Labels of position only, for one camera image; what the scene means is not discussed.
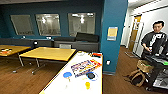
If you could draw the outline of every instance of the ceiling panel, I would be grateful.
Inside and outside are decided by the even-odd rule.
[[[145,4],[153,2],[153,1],[158,1],[158,0],[138,0],[137,2],[128,3],[128,7],[129,8],[137,8],[139,6],[145,5]]]
[[[0,4],[49,2],[49,1],[68,1],[68,0],[0,0]]]

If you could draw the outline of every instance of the teal wall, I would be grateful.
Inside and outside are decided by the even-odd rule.
[[[122,31],[124,27],[124,20],[126,10],[128,7],[127,0],[105,0],[103,9],[103,22],[102,22],[102,39],[101,39],[101,52],[103,53],[103,71],[114,72],[116,71],[118,54],[120,50],[120,42]],[[118,27],[116,41],[107,40],[108,27]],[[106,61],[110,60],[111,64],[107,65]]]
[[[0,11],[0,38],[8,38],[8,37],[10,37],[10,33],[6,27],[5,22],[4,22],[2,12]]]
[[[115,72],[127,5],[127,0],[69,0],[63,2],[2,5],[3,17],[0,16],[0,19],[4,18],[4,22],[0,21],[0,26],[7,26],[7,30],[9,30],[7,34],[10,34],[11,37],[21,38],[22,36],[15,34],[10,15],[30,15],[35,35],[26,37],[45,38],[38,33],[35,14],[58,13],[60,15],[61,34],[62,36],[69,36],[68,13],[95,12],[96,35],[101,37],[100,50],[104,56],[103,71]],[[116,41],[107,41],[108,27],[118,27]],[[7,30],[3,29],[1,33],[5,34]],[[111,61],[110,65],[106,65],[107,60]]]
[[[15,33],[12,25],[10,15],[30,15],[34,36],[26,36],[26,38],[40,38],[43,39],[45,36],[40,36],[38,32],[37,23],[35,20],[35,14],[59,14],[60,16],[60,27],[61,36],[69,37],[68,31],[68,13],[96,13],[96,28],[95,34],[101,34],[101,16],[103,0],[69,0],[60,2],[41,2],[41,3],[27,3],[27,4],[9,4],[2,5],[1,10],[5,23],[9,29],[11,37],[21,38]]]

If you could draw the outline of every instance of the glass pane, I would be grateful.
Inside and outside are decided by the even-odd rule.
[[[68,13],[69,35],[76,36],[77,32],[95,33],[95,13]]]
[[[40,35],[60,36],[60,23],[58,14],[36,14]]]
[[[11,15],[11,20],[17,35],[33,35],[30,15]]]

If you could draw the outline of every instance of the man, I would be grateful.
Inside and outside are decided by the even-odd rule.
[[[141,59],[145,59],[146,55],[155,55],[159,54],[159,49],[161,46],[164,46],[166,41],[166,34],[161,32],[161,29],[164,27],[163,21],[157,21],[153,24],[152,32],[147,33],[141,41],[141,44],[144,48]]]

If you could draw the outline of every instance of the door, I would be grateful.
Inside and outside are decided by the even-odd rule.
[[[129,47],[128,47],[128,49],[131,52],[133,51],[133,48],[134,48],[135,39],[137,36],[140,20],[141,20],[141,15],[134,17],[134,23],[133,23],[133,28],[132,28],[132,32],[131,32],[131,36],[130,36],[130,40],[129,40]]]

